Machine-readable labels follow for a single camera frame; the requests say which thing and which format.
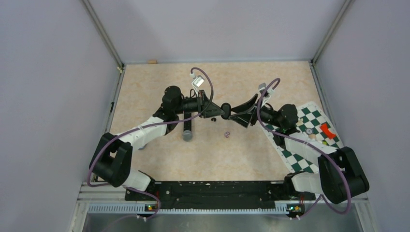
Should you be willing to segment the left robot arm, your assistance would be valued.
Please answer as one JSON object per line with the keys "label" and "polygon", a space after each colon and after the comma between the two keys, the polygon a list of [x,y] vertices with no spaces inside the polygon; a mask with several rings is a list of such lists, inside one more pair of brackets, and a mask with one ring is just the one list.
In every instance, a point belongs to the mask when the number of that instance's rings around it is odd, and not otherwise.
{"label": "left robot arm", "polygon": [[184,98],[179,87],[170,86],[164,91],[159,109],[146,122],[117,135],[105,133],[100,138],[88,175],[97,175],[106,185],[136,189],[142,199],[151,199],[155,194],[152,178],[131,169],[133,151],[169,134],[181,122],[178,116],[184,113],[209,118],[222,116],[225,110],[213,103],[203,90],[196,97]]}

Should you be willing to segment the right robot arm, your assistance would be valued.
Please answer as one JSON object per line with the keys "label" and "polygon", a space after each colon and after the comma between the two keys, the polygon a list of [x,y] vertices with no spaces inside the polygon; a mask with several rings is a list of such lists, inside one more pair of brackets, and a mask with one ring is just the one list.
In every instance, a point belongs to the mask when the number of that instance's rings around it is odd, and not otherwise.
{"label": "right robot arm", "polygon": [[307,128],[301,129],[298,110],[285,104],[275,110],[266,97],[254,95],[249,101],[231,108],[227,119],[245,128],[260,123],[272,134],[274,144],[283,151],[300,155],[314,164],[318,171],[298,171],[286,176],[283,192],[289,199],[297,199],[303,192],[321,195],[325,202],[339,204],[366,193],[370,184],[350,147],[335,147],[310,138]]}

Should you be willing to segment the black earbud charging case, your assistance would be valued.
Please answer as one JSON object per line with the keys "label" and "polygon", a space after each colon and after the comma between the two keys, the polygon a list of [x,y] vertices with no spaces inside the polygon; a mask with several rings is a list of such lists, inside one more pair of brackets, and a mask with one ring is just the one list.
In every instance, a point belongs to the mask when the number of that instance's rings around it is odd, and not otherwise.
{"label": "black earbud charging case", "polygon": [[228,120],[230,115],[231,115],[231,105],[229,103],[225,102],[221,105],[221,109],[224,112],[221,115],[221,118],[224,119],[224,120]]}

